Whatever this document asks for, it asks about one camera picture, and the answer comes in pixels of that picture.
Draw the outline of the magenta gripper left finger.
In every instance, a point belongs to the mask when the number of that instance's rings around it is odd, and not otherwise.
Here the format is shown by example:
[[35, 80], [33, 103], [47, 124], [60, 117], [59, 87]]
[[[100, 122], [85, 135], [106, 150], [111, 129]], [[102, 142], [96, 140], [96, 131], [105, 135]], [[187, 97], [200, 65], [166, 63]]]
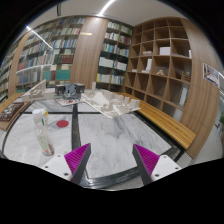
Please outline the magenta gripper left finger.
[[80, 183], [90, 154], [91, 144], [88, 143], [65, 155], [65, 160], [72, 173], [71, 182]]

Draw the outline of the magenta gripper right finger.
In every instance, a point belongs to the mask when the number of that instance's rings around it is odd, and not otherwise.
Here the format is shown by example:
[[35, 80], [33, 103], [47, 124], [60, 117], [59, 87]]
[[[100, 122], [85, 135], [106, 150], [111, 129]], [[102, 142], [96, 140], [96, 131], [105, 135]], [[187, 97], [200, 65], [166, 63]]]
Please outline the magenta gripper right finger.
[[159, 156], [137, 144], [133, 145], [132, 154], [135, 158], [143, 184], [150, 184], [152, 182], [151, 175], [159, 160]]

